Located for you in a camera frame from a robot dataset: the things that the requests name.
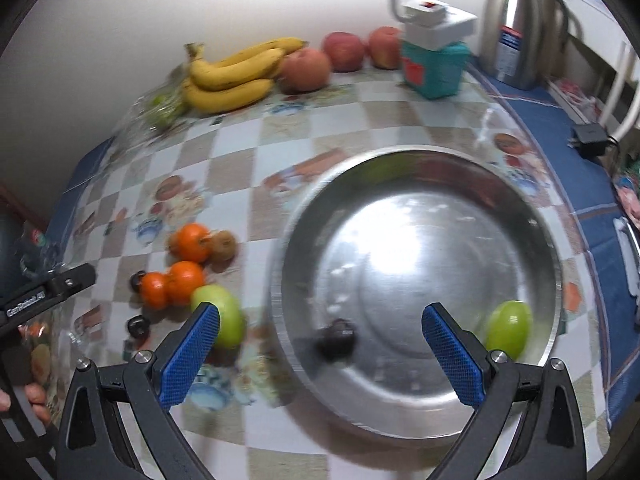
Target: stainless steel bowl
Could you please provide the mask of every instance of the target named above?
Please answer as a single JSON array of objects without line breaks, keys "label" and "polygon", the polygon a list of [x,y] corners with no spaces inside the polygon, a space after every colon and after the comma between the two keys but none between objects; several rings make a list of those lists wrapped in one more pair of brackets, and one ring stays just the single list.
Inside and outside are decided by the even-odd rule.
[{"label": "stainless steel bowl", "polygon": [[[503,301],[534,324],[519,361],[543,364],[556,338],[561,267],[543,219],[493,168],[434,146],[398,146],[344,161],[305,195],[272,273],[271,316],[284,355],[332,412],[377,434],[450,438],[462,405],[422,336],[441,302],[484,338]],[[318,332],[352,321],[347,362],[318,352]]]}]

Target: red apple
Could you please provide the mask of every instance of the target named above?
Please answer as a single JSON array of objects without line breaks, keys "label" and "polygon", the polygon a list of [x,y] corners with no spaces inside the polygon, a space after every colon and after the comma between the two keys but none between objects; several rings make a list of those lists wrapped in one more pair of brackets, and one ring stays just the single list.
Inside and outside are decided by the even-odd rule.
[{"label": "red apple", "polygon": [[365,48],[362,40],[349,32],[332,32],[322,40],[334,72],[354,72],[362,68]]},{"label": "red apple", "polygon": [[397,70],[400,67],[400,29],[379,27],[369,36],[369,55],[373,66]]},{"label": "red apple", "polygon": [[331,62],[324,52],[305,47],[289,54],[282,62],[280,77],[285,92],[311,92],[327,85]]}]

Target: metal screw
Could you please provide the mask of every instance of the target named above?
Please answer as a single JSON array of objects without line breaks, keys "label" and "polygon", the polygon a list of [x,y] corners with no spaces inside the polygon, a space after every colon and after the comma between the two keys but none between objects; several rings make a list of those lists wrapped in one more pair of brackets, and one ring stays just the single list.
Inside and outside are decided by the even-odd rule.
[{"label": "metal screw", "polygon": [[89,366],[91,366],[91,359],[88,357],[81,357],[78,359],[78,362],[76,362],[76,368],[81,372],[86,370]]},{"label": "metal screw", "polygon": [[154,353],[151,350],[141,350],[136,354],[136,362],[137,363],[148,363],[151,361],[151,358],[154,356]]},{"label": "metal screw", "polygon": [[491,361],[494,363],[505,363],[509,360],[509,356],[507,352],[503,352],[502,350],[494,350],[491,352]]},{"label": "metal screw", "polygon": [[564,370],[564,363],[557,357],[551,359],[551,367],[554,370]]}]

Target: green apple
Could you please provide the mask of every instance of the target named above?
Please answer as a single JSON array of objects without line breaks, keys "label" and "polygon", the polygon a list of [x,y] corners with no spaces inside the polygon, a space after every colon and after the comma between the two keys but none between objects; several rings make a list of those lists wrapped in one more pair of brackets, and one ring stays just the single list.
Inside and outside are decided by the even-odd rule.
[{"label": "green apple", "polygon": [[215,346],[235,348],[244,339],[245,322],[238,298],[220,285],[203,285],[191,295],[191,311],[203,301],[214,304],[220,313],[220,330]]}]

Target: black power adapter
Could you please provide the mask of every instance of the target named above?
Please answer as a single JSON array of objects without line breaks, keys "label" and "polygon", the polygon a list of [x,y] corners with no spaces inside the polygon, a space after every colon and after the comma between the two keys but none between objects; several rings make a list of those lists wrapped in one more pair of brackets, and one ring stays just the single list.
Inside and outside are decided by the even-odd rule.
[{"label": "black power adapter", "polygon": [[611,138],[598,123],[574,124],[569,146],[575,148],[582,158],[595,158],[604,155]]}]

